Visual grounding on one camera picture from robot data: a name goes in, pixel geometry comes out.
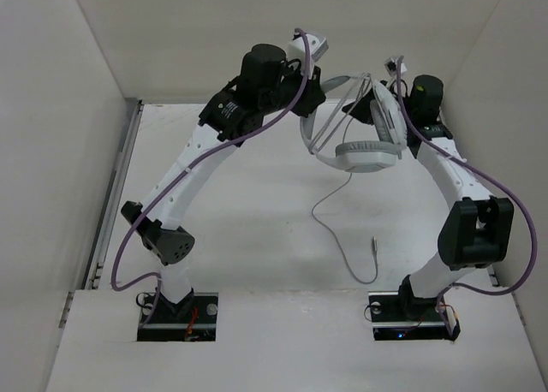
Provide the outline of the grey white headphones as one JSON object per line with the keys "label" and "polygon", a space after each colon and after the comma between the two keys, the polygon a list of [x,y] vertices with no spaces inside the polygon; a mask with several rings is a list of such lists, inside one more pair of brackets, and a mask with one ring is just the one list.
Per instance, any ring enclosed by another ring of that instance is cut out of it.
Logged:
{"label": "grey white headphones", "polygon": [[374,173],[397,164],[407,148],[407,127],[394,94],[368,73],[343,74],[320,84],[327,94],[347,91],[319,120],[320,107],[300,118],[307,152],[322,164],[350,174]]}

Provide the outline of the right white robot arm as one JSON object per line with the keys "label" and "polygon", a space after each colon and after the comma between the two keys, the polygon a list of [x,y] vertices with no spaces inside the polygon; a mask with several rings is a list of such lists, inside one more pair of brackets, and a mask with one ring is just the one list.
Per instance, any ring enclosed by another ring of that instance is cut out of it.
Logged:
{"label": "right white robot arm", "polygon": [[376,126],[380,140],[412,152],[449,208],[435,255],[405,276],[398,289],[396,307],[409,320],[436,308],[443,291],[464,276],[504,260],[514,218],[512,202],[492,195],[466,168],[453,134],[441,121],[442,98],[443,83],[432,75],[418,76],[402,101],[374,81],[372,96],[359,103],[370,113],[356,114]]}

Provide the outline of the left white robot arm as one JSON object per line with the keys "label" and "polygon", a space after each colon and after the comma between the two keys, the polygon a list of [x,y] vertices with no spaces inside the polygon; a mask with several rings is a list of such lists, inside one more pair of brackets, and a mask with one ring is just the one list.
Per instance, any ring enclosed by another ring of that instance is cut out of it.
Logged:
{"label": "left white robot arm", "polygon": [[325,101],[316,64],[327,48],[317,38],[308,45],[296,39],[287,50],[254,45],[240,73],[200,112],[189,142],[161,182],[145,199],[122,206],[132,231],[162,265],[159,301],[172,320],[189,315],[194,297],[186,276],[194,238],[182,227],[185,212],[220,164],[262,128],[265,116],[306,116]]}

